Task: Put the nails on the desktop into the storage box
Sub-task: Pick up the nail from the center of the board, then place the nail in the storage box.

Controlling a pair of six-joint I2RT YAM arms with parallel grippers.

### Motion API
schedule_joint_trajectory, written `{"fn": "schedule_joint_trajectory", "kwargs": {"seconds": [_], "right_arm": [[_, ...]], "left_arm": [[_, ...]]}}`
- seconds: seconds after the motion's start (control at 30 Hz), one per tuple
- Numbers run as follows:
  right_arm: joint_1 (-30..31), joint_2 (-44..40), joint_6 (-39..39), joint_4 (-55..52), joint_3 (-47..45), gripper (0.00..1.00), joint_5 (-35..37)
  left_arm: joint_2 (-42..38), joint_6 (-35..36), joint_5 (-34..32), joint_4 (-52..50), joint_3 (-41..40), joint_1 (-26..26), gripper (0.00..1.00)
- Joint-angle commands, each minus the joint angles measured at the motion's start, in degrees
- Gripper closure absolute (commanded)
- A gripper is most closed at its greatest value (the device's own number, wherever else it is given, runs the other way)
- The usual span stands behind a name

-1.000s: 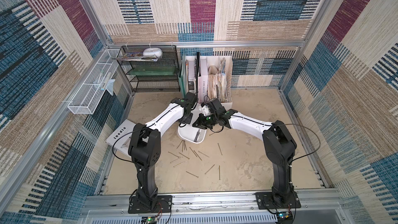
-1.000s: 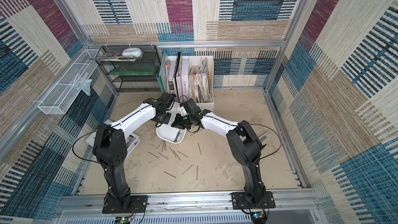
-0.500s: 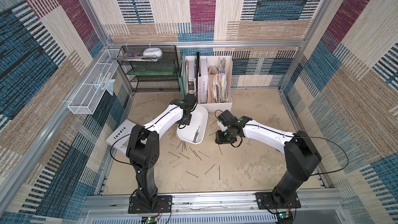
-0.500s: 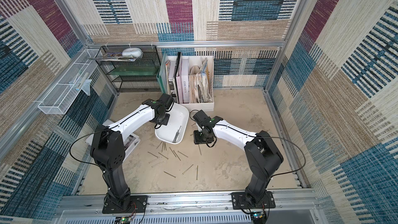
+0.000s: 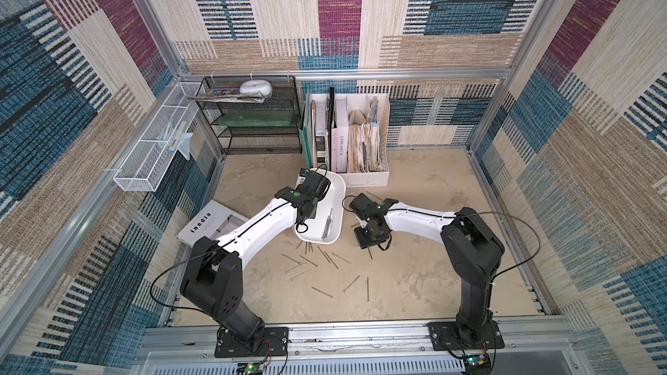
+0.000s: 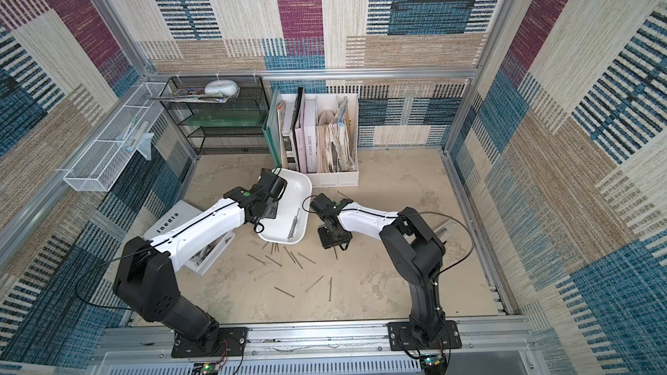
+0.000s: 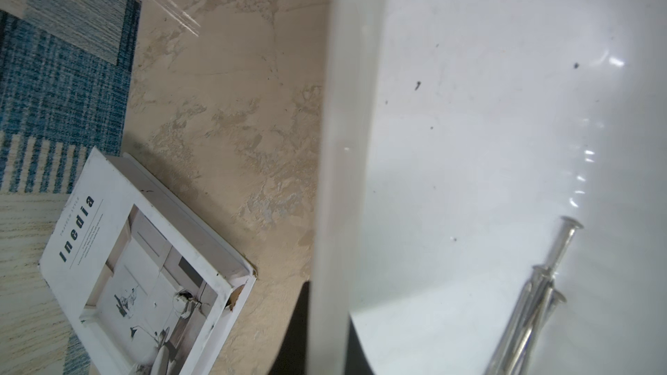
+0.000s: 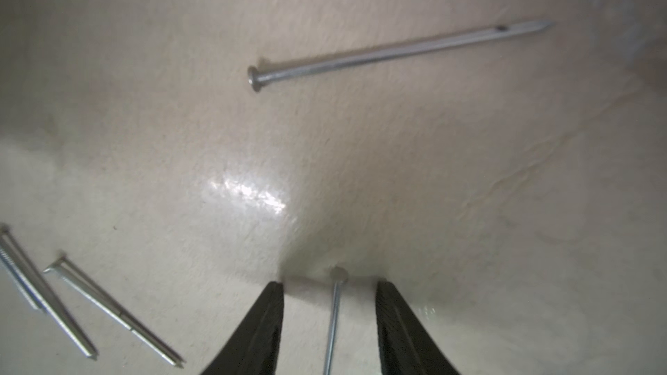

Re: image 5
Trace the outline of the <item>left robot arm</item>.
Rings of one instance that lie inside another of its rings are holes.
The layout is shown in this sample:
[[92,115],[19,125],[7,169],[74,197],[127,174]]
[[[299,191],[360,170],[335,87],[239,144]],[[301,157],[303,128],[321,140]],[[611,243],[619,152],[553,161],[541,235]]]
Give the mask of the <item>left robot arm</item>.
[[290,227],[306,230],[331,182],[326,173],[303,169],[302,182],[284,187],[258,214],[228,234],[201,237],[185,268],[181,295],[257,352],[265,340],[265,323],[242,300],[243,270],[262,248]]

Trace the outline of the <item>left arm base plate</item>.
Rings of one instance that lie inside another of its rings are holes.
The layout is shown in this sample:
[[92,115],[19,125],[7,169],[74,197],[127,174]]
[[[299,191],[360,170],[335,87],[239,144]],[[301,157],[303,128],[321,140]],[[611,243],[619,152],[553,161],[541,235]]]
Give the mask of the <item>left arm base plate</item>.
[[214,355],[217,359],[284,357],[288,355],[288,340],[287,326],[265,327],[249,340],[221,326],[216,333]]

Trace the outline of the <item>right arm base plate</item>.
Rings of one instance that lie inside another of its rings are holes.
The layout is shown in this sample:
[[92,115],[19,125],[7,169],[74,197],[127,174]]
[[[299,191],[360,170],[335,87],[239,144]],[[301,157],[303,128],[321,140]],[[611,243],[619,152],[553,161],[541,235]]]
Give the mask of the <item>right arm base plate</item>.
[[460,325],[457,321],[433,321],[427,323],[434,351],[470,351],[503,349],[505,341],[495,320],[482,325],[480,331]]

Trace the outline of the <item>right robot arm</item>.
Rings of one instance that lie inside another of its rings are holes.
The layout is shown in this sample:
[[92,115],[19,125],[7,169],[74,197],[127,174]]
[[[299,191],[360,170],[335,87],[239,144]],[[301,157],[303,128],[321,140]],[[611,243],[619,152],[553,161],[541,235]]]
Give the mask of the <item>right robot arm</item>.
[[446,248],[454,272],[461,279],[460,308],[454,333],[464,347],[481,347],[494,337],[491,311],[492,279],[505,246],[472,208],[436,212],[411,207],[396,199],[376,202],[359,194],[344,208],[360,222],[354,229],[360,248],[387,250],[394,232],[436,241]]

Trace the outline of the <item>white plastic storage box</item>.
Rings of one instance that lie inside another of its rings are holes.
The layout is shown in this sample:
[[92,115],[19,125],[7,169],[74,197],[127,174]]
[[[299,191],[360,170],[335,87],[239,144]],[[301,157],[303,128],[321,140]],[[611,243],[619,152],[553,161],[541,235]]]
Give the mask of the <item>white plastic storage box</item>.
[[[331,245],[339,239],[342,230],[344,216],[342,202],[346,196],[346,182],[341,175],[338,175],[335,172],[329,172],[326,168],[311,168],[311,170],[316,170],[318,173],[325,175],[328,180],[330,180],[331,185],[325,198],[318,203],[314,219],[307,219],[305,224],[300,227],[294,225],[292,227],[293,233],[305,242]],[[323,241],[321,236],[330,209],[333,209],[330,234],[328,239]]]

